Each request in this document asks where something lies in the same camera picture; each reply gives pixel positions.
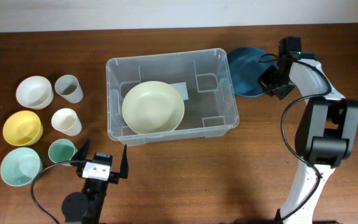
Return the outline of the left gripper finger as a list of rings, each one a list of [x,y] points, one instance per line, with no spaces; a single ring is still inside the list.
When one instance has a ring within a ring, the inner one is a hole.
[[[124,145],[121,164],[120,164],[120,171],[119,171],[119,178],[120,179],[127,179],[129,174],[129,163],[127,160],[127,145]]]
[[[82,148],[73,155],[70,160],[70,164],[72,166],[79,166],[81,163],[84,163],[86,161],[90,142],[91,139],[87,139]]]

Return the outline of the dark blue plate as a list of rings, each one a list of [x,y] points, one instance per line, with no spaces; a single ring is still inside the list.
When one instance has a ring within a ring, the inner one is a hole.
[[[265,91],[259,84],[259,77],[275,62],[259,63],[266,52],[257,47],[241,47],[227,54],[234,93],[243,97],[258,97]]]

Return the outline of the mint green bowl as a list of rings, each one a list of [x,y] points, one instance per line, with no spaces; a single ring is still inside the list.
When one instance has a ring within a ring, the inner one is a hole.
[[[1,162],[0,175],[10,186],[31,184],[43,169],[40,156],[29,147],[20,147],[9,152]]]

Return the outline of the yellow bowl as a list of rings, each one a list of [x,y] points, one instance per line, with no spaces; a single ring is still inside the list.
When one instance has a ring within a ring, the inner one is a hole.
[[[4,140],[13,146],[31,146],[42,136],[44,128],[39,116],[28,110],[8,117],[2,129]]]

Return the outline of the beige plate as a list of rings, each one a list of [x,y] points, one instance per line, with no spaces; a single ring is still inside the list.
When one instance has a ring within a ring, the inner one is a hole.
[[[179,92],[164,82],[148,81],[133,87],[122,102],[126,119],[170,119],[182,121],[185,104]]]

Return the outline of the clear plastic storage container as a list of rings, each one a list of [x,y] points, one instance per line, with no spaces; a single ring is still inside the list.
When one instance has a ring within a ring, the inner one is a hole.
[[[185,115],[174,131],[136,134],[124,121],[122,102],[133,87],[185,82]],[[225,135],[239,124],[229,64],[223,49],[111,58],[106,63],[108,136],[128,146]]]

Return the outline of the cream plate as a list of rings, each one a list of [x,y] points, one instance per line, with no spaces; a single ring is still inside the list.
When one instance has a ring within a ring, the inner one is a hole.
[[[125,122],[137,134],[173,131],[180,125],[170,119],[126,119]]]

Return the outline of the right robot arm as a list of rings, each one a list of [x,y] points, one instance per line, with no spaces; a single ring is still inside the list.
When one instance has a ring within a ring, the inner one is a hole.
[[[285,118],[297,103],[306,103],[295,134],[295,145],[286,147],[298,159],[298,167],[286,202],[276,212],[275,223],[312,223],[323,187],[335,169],[352,153],[358,125],[358,101],[338,92],[323,73],[316,54],[301,49],[299,37],[279,42],[278,55],[267,60],[269,68],[259,77],[263,91],[279,99],[294,88],[301,98],[284,110],[280,124],[286,139]]]

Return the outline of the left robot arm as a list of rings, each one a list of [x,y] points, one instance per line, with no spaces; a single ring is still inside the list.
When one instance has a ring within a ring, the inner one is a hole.
[[[111,171],[112,155],[97,152],[91,160],[86,158],[90,140],[70,160],[78,177],[85,180],[80,192],[66,196],[62,203],[65,223],[98,223],[109,184],[127,179],[129,165],[127,147],[124,147],[119,172]]]

